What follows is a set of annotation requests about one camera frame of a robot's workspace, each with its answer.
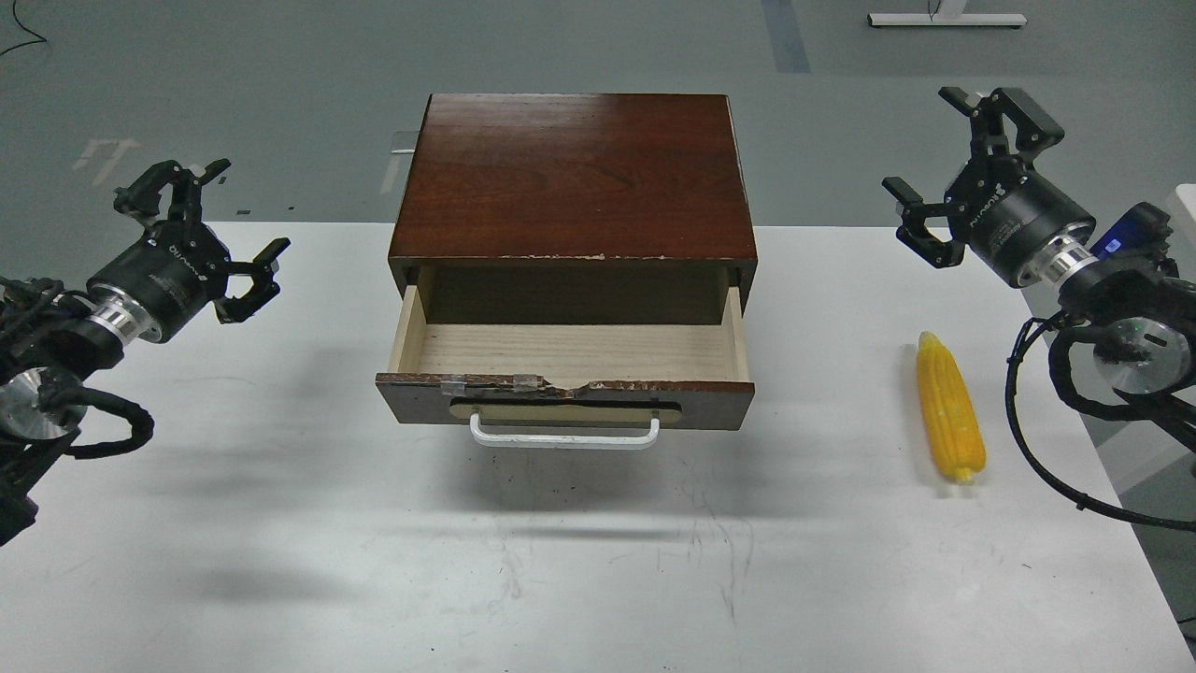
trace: table surface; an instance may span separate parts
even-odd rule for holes
[[[214,227],[238,257],[289,235],[282,294],[92,380],[158,434],[35,489],[38,524],[0,550],[7,669],[1196,668],[1131,530],[1076,512],[1008,438],[1027,308],[978,259],[936,271],[885,230],[757,228],[743,430],[494,451],[396,424],[373,387],[399,307],[389,225]],[[971,488],[928,455],[922,329],[988,442]],[[1024,372],[1041,458],[1113,498],[1044,353]]]

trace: white drawer handle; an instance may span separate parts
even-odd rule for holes
[[[526,449],[646,449],[660,435],[660,420],[652,417],[647,435],[633,438],[600,438],[590,435],[495,435],[482,430],[482,415],[469,417],[469,432],[483,447],[514,447]]]

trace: yellow corn cob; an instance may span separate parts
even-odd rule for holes
[[[934,465],[947,479],[971,484],[984,470],[984,441],[956,359],[929,331],[917,339],[917,393]]]

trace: silver metal joint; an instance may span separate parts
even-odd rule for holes
[[[1191,347],[1178,330],[1148,317],[1127,317],[1109,325],[1115,339],[1141,353],[1137,362],[1096,359],[1097,371],[1113,388],[1149,396],[1179,384],[1192,366]]]
[[[1054,235],[1018,273],[1020,286],[1045,280],[1057,292],[1069,277],[1081,268],[1097,262],[1096,255],[1084,246],[1084,241],[1064,231]]]
[[[111,331],[122,347],[128,347],[139,336],[154,344],[161,341],[158,320],[124,289],[96,283],[91,287],[91,293],[99,302],[87,319]]]
[[[53,412],[38,406],[42,384],[50,378],[65,378],[69,384],[79,383],[67,372],[35,367],[0,386],[0,429],[28,442],[42,442],[57,440],[79,427],[87,411],[84,406],[66,405]]]

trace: wooden drawer cabinet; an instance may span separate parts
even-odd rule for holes
[[[434,94],[389,256],[399,422],[743,422],[756,246],[724,96]]]

